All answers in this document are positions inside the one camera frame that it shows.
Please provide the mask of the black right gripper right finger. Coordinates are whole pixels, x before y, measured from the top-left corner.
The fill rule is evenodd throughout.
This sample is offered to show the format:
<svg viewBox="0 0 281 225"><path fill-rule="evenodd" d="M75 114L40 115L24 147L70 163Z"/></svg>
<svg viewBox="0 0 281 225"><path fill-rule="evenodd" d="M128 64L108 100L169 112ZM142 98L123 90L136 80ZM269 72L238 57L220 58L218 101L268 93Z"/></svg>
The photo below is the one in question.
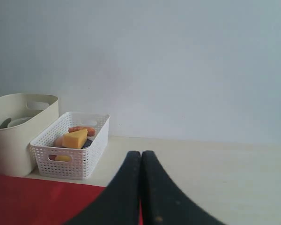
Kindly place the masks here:
<svg viewBox="0 0 281 225"><path fill-rule="evenodd" d="M222 225L175 184L153 151L140 165L140 202L144 225Z"/></svg>

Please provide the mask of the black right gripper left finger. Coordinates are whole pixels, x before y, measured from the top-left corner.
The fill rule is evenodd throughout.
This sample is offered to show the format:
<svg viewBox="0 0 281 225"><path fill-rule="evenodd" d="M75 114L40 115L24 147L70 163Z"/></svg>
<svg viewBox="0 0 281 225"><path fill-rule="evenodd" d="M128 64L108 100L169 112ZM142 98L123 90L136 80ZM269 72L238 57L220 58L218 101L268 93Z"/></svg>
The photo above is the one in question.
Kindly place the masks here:
<svg viewBox="0 0 281 225"><path fill-rule="evenodd" d="M141 154L129 151L108 186L66 225L137 225Z"/></svg>

